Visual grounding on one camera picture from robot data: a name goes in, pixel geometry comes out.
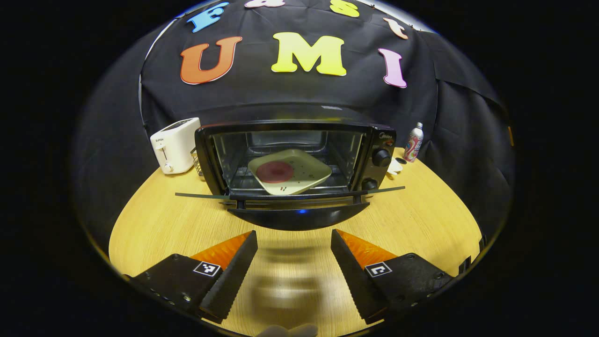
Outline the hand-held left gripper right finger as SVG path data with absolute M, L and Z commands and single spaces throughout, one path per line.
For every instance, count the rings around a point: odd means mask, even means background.
M 406 315 L 454 278 L 414 252 L 397 256 L 338 229 L 331 251 L 367 324 Z

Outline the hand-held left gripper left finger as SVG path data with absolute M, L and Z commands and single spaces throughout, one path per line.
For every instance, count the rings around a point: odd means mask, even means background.
M 221 323 L 257 252 L 254 230 L 192 256 L 171 254 L 129 282 L 179 311 Z

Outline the pink round food slice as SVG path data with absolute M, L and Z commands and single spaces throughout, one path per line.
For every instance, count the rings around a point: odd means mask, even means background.
M 256 169 L 255 176 L 264 183 L 282 183 L 293 177 L 294 168 L 284 161 L 263 163 Z

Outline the white toaster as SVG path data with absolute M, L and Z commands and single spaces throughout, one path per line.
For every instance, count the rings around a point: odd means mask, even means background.
M 198 117 L 177 121 L 150 137 L 150 143 L 165 175 L 186 173 L 193 166 L 192 150 L 195 132 L 201 124 Z

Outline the black electric oven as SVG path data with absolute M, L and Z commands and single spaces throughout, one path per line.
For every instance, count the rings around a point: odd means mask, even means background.
M 211 124 L 194 136 L 211 192 L 201 198 L 220 201 L 251 224 L 290 232 L 330 227 L 366 209 L 366 197 L 382 192 L 396 140 L 389 126 L 340 118 Z M 314 156 L 332 174 L 301 194 L 268 194 L 248 163 L 287 149 Z

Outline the cream square plate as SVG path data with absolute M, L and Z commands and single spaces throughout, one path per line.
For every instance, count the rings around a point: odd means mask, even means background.
M 294 168 L 293 177 L 282 183 L 261 182 L 255 176 L 256 169 L 263 163 L 270 161 L 284 161 L 291 164 Z M 332 174 L 332 169 L 327 164 L 299 149 L 287 149 L 252 159 L 248 163 L 248 169 L 259 185 L 268 194 L 274 196 L 301 194 L 314 186 L 320 185 Z

